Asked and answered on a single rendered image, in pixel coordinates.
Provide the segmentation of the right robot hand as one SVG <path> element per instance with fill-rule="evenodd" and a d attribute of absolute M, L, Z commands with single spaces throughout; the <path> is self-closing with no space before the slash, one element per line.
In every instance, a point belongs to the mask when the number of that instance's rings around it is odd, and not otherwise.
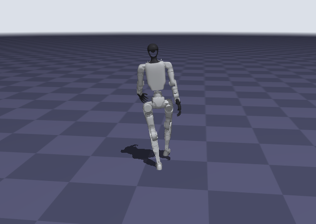
<path fill-rule="evenodd" d="M 177 114 L 177 116 L 180 116 L 180 114 L 181 114 L 181 102 L 179 102 L 179 99 L 176 99 L 175 100 L 176 101 L 176 104 L 178 105 L 178 110 L 179 110 L 179 113 Z"/>

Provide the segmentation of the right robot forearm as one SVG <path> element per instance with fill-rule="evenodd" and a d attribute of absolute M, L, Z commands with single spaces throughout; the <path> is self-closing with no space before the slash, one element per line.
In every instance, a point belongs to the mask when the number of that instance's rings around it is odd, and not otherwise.
<path fill-rule="evenodd" d="M 175 81 L 175 86 L 171 88 L 171 90 L 172 90 L 172 92 L 173 92 L 174 101 L 175 101 L 176 99 L 179 99 L 179 101 L 180 101 L 179 93 L 178 93 L 178 88 L 177 88 L 177 82 L 176 82 L 176 80 L 174 80 L 174 81 Z M 176 102 L 176 101 L 175 101 L 175 102 Z"/>

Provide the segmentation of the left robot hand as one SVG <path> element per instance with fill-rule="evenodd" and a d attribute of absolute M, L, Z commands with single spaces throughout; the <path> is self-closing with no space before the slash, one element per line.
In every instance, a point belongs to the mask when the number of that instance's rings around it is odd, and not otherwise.
<path fill-rule="evenodd" d="M 142 101 L 143 103 L 146 102 L 146 101 L 148 101 L 148 100 L 145 99 L 145 98 L 147 98 L 147 97 L 145 97 L 145 95 L 148 95 L 148 94 L 142 93 L 141 96 L 138 94 L 139 98 L 141 99 L 141 101 Z M 145 97 L 145 98 L 144 98 L 144 97 Z M 147 99 L 149 99 L 149 98 L 147 98 Z M 146 101 L 145 101 L 145 100 L 146 100 Z"/>

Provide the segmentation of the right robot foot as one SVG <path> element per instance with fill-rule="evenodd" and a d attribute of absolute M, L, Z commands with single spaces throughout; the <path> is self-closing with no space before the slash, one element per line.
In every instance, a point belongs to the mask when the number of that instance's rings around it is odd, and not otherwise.
<path fill-rule="evenodd" d="M 168 149 L 168 151 L 167 151 L 167 149 L 166 149 L 166 150 L 164 150 L 164 152 L 163 152 L 163 156 L 168 156 L 169 153 L 170 153 L 170 149 Z"/>

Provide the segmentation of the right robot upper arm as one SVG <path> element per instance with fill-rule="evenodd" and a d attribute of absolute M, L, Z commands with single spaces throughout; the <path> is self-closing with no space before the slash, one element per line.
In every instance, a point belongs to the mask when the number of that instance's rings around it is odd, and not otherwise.
<path fill-rule="evenodd" d="M 174 71 L 173 71 L 173 67 L 172 64 L 170 62 L 164 62 L 165 68 L 168 69 L 167 73 L 168 73 L 168 77 L 169 77 L 169 85 L 175 86 L 175 79 L 174 79 Z"/>

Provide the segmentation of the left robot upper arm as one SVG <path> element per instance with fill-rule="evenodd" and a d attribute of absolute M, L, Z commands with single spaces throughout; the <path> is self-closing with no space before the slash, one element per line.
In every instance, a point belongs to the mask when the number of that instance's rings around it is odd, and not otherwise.
<path fill-rule="evenodd" d="M 145 64 L 140 64 L 138 66 L 138 71 L 137 71 L 137 78 L 138 78 L 138 86 L 142 87 L 144 86 L 144 71 L 145 71 Z"/>

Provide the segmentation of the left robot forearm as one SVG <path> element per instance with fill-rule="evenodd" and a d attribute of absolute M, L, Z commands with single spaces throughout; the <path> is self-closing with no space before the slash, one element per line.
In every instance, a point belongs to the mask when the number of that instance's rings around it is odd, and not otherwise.
<path fill-rule="evenodd" d="M 138 81 L 137 81 L 137 94 L 139 94 L 140 96 L 142 95 L 142 89 L 143 89 L 143 87 L 139 87 L 138 86 Z"/>

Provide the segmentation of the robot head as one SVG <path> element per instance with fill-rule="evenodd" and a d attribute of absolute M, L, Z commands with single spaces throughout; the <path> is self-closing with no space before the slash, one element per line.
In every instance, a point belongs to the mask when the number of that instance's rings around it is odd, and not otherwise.
<path fill-rule="evenodd" d="M 157 60 L 157 55 L 158 55 L 158 46 L 156 44 L 150 44 L 148 45 L 148 54 L 151 57 L 151 61 L 149 63 L 158 63 L 159 61 Z M 157 54 L 155 57 L 152 57 L 149 53 L 149 51 L 151 51 L 152 53 L 155 52 L 155 50 L 157 50 Z"/>

